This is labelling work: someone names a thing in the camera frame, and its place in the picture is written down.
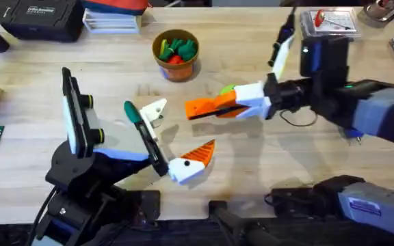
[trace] sticker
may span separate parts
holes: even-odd
[[[378,204],[352,197],[348,197],[347,199],[349,200],[349,205],[352,209],[381,216],[381,209]]]

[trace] black case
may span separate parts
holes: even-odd
[[[21,40],[75,42],[83,13],[79,0],[18,0],[7,8],[1,25]]]

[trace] wooden tabletop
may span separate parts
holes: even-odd
[[[180,155],[216,139],[205,173],[179,186],[151,168],[120,182],[127,189],[161,191],[161,219],[207,216],[209,200],[228,200],[241,216],[270,216],[263,196],[274,187],[311,185],[332,176],[355,175],[394,189],[394,144],[364,137],[351,146],[335,125],[320,118],[294,127],[278,116],[269,121],[205,118],[187,121],[183,103],[215,96],[228,84],[254,83],[270,71],[267,60],[289,8],[154,8],[143,16],[140,34],[83,32],[74,44],[23,42],[3,35],[12,48],[0,54],[0,223],[31,223],[51,185],[44,176],[51,155],[66,139],[61,68],[71,69],[84,94],[92,94],[98,116],[124,118],[122,103],[142,106],[168,99],[168,112],[156,129],[167,155]],[[384,29],[360,25],[363,37],[351,44],[350,79],[394,83],[394,22]],[[181,28],[200,42],[197,74],[172,83],[159,72],[151,43],[167,29]],[[300,27],[281,81],[299,78]],[[290,119],[309,122],[302,109]]]

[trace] wire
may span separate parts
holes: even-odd
[[[312,126],[312,125],[314,125],[316,122],[317,122],[317,119],[318,119],[318,114],[317,113],[315,113],[315,117],[314,117],[314,120],[311,122],[311,123],[308,123],[308,124],[294,124],[293,122],[290,122],[285,116],[284,116],[284,113],[285,112],[287,112],[287,111],[289,111],[288,109],[284,109],[284,110],[282,110],[281,112],[279,112],[279,116],[286,122],[286,123],[288,123],[288,124],[290,124],[290,125],[292,125],[292,126],[297,126],[297,127],[304,127],[304,126]]]
[[[107,246],[111,246],[112,245],[112,243],[114,243],[115,242],[115,240],[118,238],[118,236],[123,232],[123,230],[125,229],[125,228],[128,228],[129,227],[129,225],[130,225],[130,223],[129,222],[122,222],[122,224],[121,224],[121,226],[120,226],[120,229],[119,230],[117,230],[117,232],[112,236],[112,238],[110,239],[110,241],[109,241],[109,244],[107,245]]]
[[[36,218],[34,219],[33,225],[31,226],[30,233],[28,234],[28,239],[27,242],[25,242],[25,246],[30,246],[33,243],[34,239],[34,232],[36,231],[36,228],[38,227],[39,219],[42,217],[42,214],[44,213],[45,207],[48,205],[49,201],[57,191],[56,187],[53,187],[53,189],[50,191],[48,194],[48,197],[45,199],[44,203],[39,209],[38,214],[36,215]]]

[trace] orange object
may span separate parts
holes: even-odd
[[[314,26],[315,27],[320,27],[320,25],[325,21],[325,13],[323,10],[317,11],[317,14],[315,15],[314,18]]]
[[[148,7],[148,0],[84,0],[83,6],[96,11],[142,15]]]
[[[202,118],[209,115],[216,115],[219,118],[234,118],[241,112],[245,111],[247,107],[238,105],[236,103],[237,94],[235,91],[230,91],[217,96],[215,99],[199,98],[185,102],[185,112],[188,120]]]
[[[229,92],[217,96],[213,100],[213,104],[216,109],[220,109],[222,107],[232,107],[237,104],[236,100],[237,100],[237,93],[234,90],[231,90]]]
[[[230,112],[222,114],[222,115],[217,115],[217,117],[219,117],[219,118],[234,118],[237,115],[239,115],[240,113],[243,113],[246,109],[248,109],[248,108],[244,107],[241,109],[236,109],[236,110],[230,111]]]
[[[192,150],[181,156],[183,159],[193,160],[193,161],[201,161],[205,164],[205,167],[208,166],[209,162],[212,159],[213,150],[215,149],[215,140],[211,140],[202,146]]]
[[[180,56],[178,55],[173,55],[170,60],[168,60],[169,64],[182,64],[183,60]]]

